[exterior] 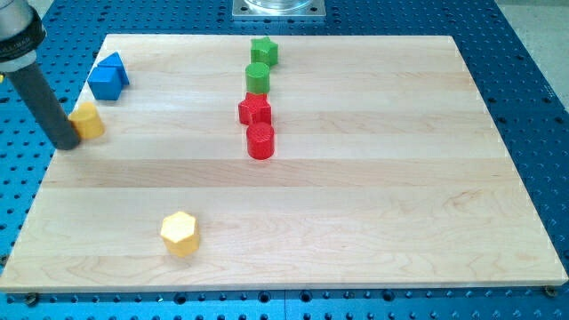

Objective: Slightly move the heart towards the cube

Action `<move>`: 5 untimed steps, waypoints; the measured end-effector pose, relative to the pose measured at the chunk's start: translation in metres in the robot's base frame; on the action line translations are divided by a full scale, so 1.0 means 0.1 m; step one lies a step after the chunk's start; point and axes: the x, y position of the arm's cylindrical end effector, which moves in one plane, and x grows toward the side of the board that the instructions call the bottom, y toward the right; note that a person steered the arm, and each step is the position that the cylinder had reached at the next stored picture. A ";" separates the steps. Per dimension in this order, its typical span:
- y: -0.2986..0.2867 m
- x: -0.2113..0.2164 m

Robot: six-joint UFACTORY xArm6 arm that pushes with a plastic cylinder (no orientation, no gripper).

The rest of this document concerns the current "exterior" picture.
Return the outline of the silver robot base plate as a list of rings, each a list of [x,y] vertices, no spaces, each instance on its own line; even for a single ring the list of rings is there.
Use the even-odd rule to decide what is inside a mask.
[[[325,0],[233,0],[235,20],[323,20]]]

